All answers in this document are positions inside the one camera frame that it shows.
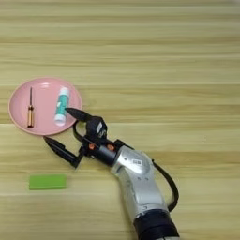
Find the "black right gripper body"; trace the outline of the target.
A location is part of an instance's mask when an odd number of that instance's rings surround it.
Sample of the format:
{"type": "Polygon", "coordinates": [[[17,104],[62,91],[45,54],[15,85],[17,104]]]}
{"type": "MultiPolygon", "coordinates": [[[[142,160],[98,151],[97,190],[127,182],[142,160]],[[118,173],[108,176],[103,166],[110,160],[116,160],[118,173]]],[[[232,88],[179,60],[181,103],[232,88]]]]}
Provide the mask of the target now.
{"type": "Polygon", "coordinates": [[[96,158],[106,165],[112,166],[118,151],[124,145],[125,143],[120,140],[114,142],[108,139],[90,141],[84,138],[82,141],[82,150],[86,157],[96,158]]]}

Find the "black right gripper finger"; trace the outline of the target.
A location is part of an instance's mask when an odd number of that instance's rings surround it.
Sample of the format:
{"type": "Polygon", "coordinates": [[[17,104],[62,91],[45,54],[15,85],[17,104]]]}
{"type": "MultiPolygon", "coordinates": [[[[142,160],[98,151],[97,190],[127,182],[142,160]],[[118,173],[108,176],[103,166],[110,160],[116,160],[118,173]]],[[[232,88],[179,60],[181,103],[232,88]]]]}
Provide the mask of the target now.
{"type": "Polygon", "coordinates": [[[66,108],[66,111],[78,121],[87,122],[92,118],[91,114],[75,108],[66,108]]]}
{"type": "Polygon", "coordinates": [[[54,151],[56,155],[67,161],[72,167],[77,168],[84,157],[85,151],[81,147],[79,150],[79,155],[75,156],[73,153],[68,151],[66,147],[61,144],[59,141],[44,136],[43,139],[45,140],[46,144],[50,146],[50,148],[54,151]]]}

